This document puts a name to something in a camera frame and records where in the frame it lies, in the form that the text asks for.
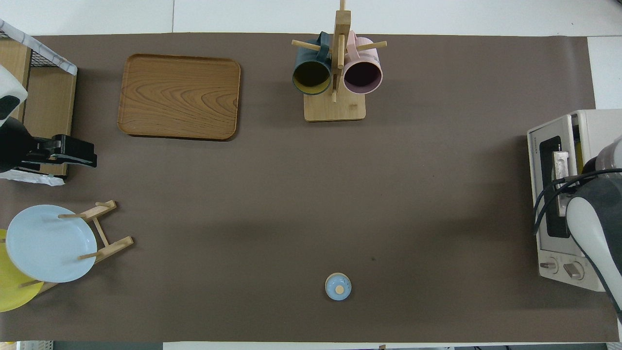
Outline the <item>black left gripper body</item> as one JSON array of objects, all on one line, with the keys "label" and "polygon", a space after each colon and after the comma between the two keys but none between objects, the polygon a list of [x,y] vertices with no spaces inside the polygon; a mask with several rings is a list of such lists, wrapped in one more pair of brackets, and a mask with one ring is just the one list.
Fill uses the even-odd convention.
[{"label": "black left gripper body", "polygon": [[68,135],[52,138],[35,138],[34,149],[28,151],[20,166],[39,169],[42,165],[82,165],[96,168],[97,155],[94,144]]}]

